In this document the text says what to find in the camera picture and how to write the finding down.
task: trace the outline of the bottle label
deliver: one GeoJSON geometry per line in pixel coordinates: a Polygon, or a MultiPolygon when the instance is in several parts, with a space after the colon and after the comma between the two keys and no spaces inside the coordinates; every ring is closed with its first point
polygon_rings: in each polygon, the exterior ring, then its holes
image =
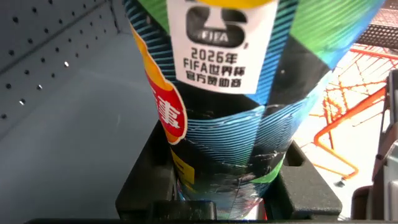
{"type": "Polygon", "coordinates": [[[277,5],[229,9],[167,0],[177,79],[220,93],[255,93],[277,5]]]}

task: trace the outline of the pegboard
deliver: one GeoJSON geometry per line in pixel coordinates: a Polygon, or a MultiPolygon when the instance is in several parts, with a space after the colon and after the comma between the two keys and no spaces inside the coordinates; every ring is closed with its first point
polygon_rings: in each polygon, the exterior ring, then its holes
{"type": "Polygon", "coordinates": [[[398,49],[398,1],[386,1],[356,42],[398,49]]]}
{"type": "Polygon", "coordinates": [[[356,42],[358,44],[398,49],[398,27],[370,24],[356,42]]]}
{"type": "Polygon", "coordinates": [[[158,120],[121,2],[0,2],[0,223],[118,217],[158,120]]]}
{"type": "Polygon", "coordinates": [[[0,138],[118,33],[111,2],[24,3],[1,8],[0,138]]]}
{"type": "Polygon", "coordinates": [[[382,8],[398,10],[398,1],[397,0],[386,0],[386,2],[384,3],[382,8]]]}

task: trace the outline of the gray pegboard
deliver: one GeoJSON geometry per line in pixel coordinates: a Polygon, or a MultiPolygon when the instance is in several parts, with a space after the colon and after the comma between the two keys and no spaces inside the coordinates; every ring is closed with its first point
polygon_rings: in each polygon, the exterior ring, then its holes
{"type": "Polygon", "coordinates": [[[62,86],[76,68],[116,35],[109,5],[103,2],[97,9],[1,74],[0,137],[50,96],[52,90],[62,86]]]}
{"type": "Polygon", "coordinates": [[[157,121],[123,17],[119,0],[1,1],[0,223],[117,218],[157,121]]]}
{"type": "Polygon", "coordinates": [[[0,71],[103,3],[104,0],[2,1],[0,71]]]}
{"type": "Polygon", "coordinates": [[[0,140],[0,223],[117,218],[157,121],[132,35],[117,35],[0,140]]]}

